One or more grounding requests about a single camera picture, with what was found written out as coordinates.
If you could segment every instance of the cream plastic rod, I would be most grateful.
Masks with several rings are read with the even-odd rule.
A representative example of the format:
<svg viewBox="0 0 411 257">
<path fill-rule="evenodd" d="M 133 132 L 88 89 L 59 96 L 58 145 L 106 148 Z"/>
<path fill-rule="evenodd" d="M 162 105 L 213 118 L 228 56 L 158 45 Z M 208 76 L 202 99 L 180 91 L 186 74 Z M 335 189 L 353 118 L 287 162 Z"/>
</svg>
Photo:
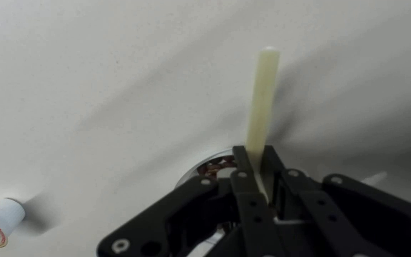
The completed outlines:
<svg viewBox="0 0 411 257">
<path fill-rule="evenodd" d="M 265 46 L 260 51 L 246 144 L 252 166 L 263 192 L 266 191 L 262 186 L 260 165 L 273 112 L 279 58 L 280 52 L 275 46 Z"/>
</svg>

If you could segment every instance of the white wall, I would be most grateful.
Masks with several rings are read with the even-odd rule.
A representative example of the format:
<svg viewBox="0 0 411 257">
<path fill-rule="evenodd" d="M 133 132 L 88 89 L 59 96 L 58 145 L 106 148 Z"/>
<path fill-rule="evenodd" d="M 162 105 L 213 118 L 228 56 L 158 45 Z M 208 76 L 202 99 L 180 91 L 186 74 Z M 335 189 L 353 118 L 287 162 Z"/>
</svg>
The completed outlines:
<svg viewBox="0 0 411 257">
<path fill-rule="evenodd" d="M 411 1 L 2 1 L 9 255 L 95 255 L 112 229 L 246 136 L 257 51 L 282 49 L 272 144 L 315 176 L 411 199 Z"/>
</svg>

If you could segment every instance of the black mechanical part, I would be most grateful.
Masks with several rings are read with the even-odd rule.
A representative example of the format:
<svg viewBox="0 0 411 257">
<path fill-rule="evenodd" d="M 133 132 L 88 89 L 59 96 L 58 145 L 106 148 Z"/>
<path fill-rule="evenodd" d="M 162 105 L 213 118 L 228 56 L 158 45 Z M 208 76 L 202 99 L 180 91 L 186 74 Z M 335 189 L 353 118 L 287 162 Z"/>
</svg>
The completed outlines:
<svg viewBox="0 0 411 257">
<path fill-rule="evenodd" d="M 212 161 L 236 164 L 230 176 L 189 178 L 108 235 L 99 255 L 183 257 L 222 229 L 210 257 L 411 257 L 410 202 L 340 173 L 317 182 L 273 146 L 262 162 L 266 198 L 246 148 L 233 152 Z"/>
</svg>

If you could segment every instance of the white background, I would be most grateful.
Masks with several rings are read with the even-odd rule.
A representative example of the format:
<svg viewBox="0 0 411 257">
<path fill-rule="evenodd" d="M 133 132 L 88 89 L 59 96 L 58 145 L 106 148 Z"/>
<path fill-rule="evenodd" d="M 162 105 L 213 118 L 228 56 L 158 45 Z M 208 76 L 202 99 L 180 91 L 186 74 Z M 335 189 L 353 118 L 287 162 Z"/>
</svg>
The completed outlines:
<svg viewBox="0 0 411 257">
<path fill-rule="evenodd" d="M 411 1 L 0 0 L 0 198 L 32 216 L 0 257 L 95 255 L 190 165 L 243 144 L 267 44 L 286 164 L 379 173 L 411 201 Z"/>
</svg>

